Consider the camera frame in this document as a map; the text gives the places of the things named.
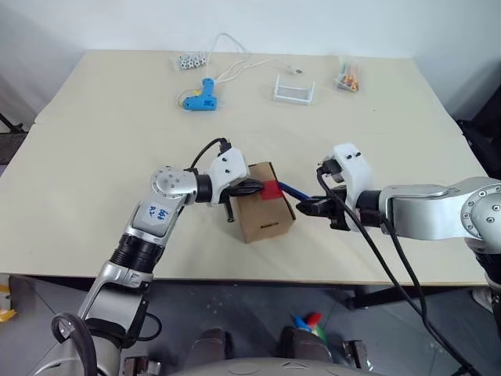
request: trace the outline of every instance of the table surface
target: table surface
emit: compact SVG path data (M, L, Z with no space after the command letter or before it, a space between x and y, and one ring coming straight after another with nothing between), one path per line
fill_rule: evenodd
M220 108L187 112L180 91L204 70L177 71L173 52L90 51L0 178L0 272L95 276L124 224L163 165L185 167L211 139L224 136L248 163L271 161L279 179L306 193L322 191L316 163L333 145L354 143L371 164L375 187L449 185L484 175L461 132L412 60L358 59L360 92L333 89L335 56L279 57L216 89ZM214 54L223 71L236 54ZM276 75L308 87L311 106L272 101ZM200 160L208 167L216 150ZM396 277L409 277L378 229L370 233ZM402 239L423 284L485 284L463 239ZM359 233L333 231L326 219L297 216L284 236L244 244L224 208L187 208L155 269L160 278L387 284Z

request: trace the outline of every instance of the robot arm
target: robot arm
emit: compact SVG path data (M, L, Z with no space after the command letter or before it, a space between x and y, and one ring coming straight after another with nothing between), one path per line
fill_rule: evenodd
M489 285L501 291L501 181L487 177L451 186L401 185L372 190L372 172L351 144L334 147L317 170L336 183L332 191L355 211L364 226L380 227L388 218L400 237L440 240L464 237L484 267ZM326 196L312 197L297 209L327 217L331 228L358 231L344 209Z
M118 374L121 350L139 337L148 306L144 293L182 209L196 202L229 204L230 196L259 191L262 184L248 176L242 153L226 141L206 174L169 166L154 172L148 194L136 205L78 315L56 315L52 329L60 343L34 374L95 375L96 368L105 376Z

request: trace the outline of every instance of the gray floor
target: gray floor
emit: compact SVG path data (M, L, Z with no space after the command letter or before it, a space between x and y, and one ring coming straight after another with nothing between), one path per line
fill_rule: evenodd
M13 304L18 315L0 324L0 368L5 375L29 374L55 344L49 330L54 313L75 311L85 293L27 278L13 278ZM182 367L197 336L210 327L232 335L235 356L272 356L292 314L323 313L334 357L340 339L362 339L374 371L387 376L450 375L457 365L437 347L405 303L349 311L333 291L316 287L172 285L156 281L149 311L162 320L161 335L138 342L123 356L149 355ZM493 318L466 291L428 298L431 318L484 376L501 374L501 341ZM146 324L143 335L153 331Z

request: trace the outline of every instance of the yellow object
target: yellow object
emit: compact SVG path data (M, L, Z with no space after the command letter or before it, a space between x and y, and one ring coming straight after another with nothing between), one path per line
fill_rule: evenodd
M7 320L12 319L17 312L14 309L10 309L9 311L1 311L0 310L0 323L5 323Z

